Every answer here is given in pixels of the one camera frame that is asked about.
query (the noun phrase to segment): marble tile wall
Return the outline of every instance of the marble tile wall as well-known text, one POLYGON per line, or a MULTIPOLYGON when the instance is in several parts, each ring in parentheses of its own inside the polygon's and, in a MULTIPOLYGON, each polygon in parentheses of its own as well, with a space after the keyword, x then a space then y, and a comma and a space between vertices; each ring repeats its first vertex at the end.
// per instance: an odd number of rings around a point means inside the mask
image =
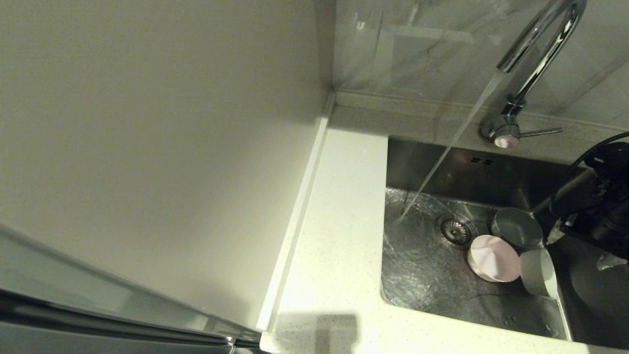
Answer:
MULTIPOLYGON (((547 0, 338 0, 338 89, 471 105, 547 0)), ((629 1, 592 0, 527 101, 528 113, 629 128, 629 1)), ((487 104, 516 91, 549 28, 487 104)))

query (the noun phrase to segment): sink drain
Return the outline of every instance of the sink drain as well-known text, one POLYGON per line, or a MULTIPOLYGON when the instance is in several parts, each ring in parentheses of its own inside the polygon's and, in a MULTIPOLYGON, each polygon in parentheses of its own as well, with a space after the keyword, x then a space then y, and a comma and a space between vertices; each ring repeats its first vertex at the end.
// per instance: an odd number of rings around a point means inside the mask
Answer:
POLYGON ((441 235, 456 246, 467 246, 476 236, 476 229, 467 218, 457 214, 441 215, 437 219, 441 235))

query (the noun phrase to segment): sink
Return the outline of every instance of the sink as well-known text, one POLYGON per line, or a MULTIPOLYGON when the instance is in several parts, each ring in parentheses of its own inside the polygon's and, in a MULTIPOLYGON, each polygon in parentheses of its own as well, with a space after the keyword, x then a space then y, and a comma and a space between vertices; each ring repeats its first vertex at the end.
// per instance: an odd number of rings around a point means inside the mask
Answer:
POLYGON ((629 268, 599 271, 596 261, 604 251, 569 236, 547 246, 557 269, 559 300, 529 294, 520 279, 482 280, 465 260, 466 245, 474 236, 491 233, 491 219, 503 207, 535 210, 547 234, 554 220, 547 210, 535 207, 560 186, 566 165, 453 148, 400 219, 444 149, 389 139, 384 298, 472 323, 629 348, 629 268), (462 231, 456 237, 444 226, 453 215, 462 231))

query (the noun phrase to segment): running water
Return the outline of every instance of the running water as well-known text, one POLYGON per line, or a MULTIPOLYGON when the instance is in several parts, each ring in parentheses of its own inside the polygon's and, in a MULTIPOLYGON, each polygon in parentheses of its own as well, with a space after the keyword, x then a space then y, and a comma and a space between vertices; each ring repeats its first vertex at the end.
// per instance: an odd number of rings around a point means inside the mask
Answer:
POLYGON ((445 159, 445 156, 448 154, 452 146, 457 141, 459 141, 459 138, 461 137, 463 132, 465 132, 465 128, 467 128, 467 126, 470 124, 470 122, 472 121, 472 119, 474 118, 478 110, 481 109, 482 104, 485 103, 485 101, 487 101, 487 99, 489 98, 489 95, 491 95, 491 93, 494 92, 494 90, 498 87, 498 84, 500 83, 500 81, 502 81, 502 79, 506 75, 507 75, 506 73, 500 70, 497 70, 494 73, 494 76, 492 76, 491 80, 489 80, 489 83, 487 83, 485 90, 481 93, 481 96, 478 97, 478 100, 472 107, 472 110, 470 111, 470 113, 467 115, 467 118, 463 121, 463 123, 461 124, 457 132, 454 134, 454 136, 452 137, 452 140, 443 151, 443 154, 441 154, 441 156, 439 157, 439 160, 437 160, 437 163, 432 167, 432 169, 428 173, 428 176, 424 178, 424 182, 421 183, 420 189, 417 190, 417 192, 415 192, 415 195, 413 196, 411 202, 407 204, 406 208, 404 208, 404 212, 402 213, 402 216, 399 217, 400 219, 406 216, 406 213, 408 213, 408 211, 411 209, 411 207, 417 200, 417 197, 420 195, 421 191, 424 189, 428 181, 430 181, 430 178, 435 173, 437 168, 439 168, 439 165, 441 165, 441 162, 443 161, 443 159, 445 159))

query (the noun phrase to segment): faucet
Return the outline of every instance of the faucet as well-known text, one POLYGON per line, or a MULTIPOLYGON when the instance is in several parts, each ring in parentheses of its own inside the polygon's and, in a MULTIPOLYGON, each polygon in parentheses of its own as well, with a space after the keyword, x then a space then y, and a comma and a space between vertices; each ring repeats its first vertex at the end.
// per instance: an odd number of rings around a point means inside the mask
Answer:
POLYGON ((522 33, 520 33, 518 39, 512 44, 511 48, 496 66, 499 70, 506 73, 511 72, 548 26, 550 26, 560 14, 565 13, 564 20, 561 26, 559 26, 554 40, 546 46, 544 55, 520 90, 516 94, 507 95, 507 104, 500 115, 489 119, 482 126, 480 131, 482 138, 493 141, 498 147, 506 148, 518 145, 522 137, 560 133, 563 131, 563 128, 559 127, 521 133, 516 117, 519 112, 522 111, 522 108, 526 106, 525 98, 527 94, 546 69, 548 69, 550 63, 555 59, 557 53, 559 53, 559 50, 561 50, 566 41, 568 41, 568 38, 576 28, 577 23, 586 9, 586 4, 587 0, 550 0, 548 4, 535 15, 531 22, 529 22, 522 33))

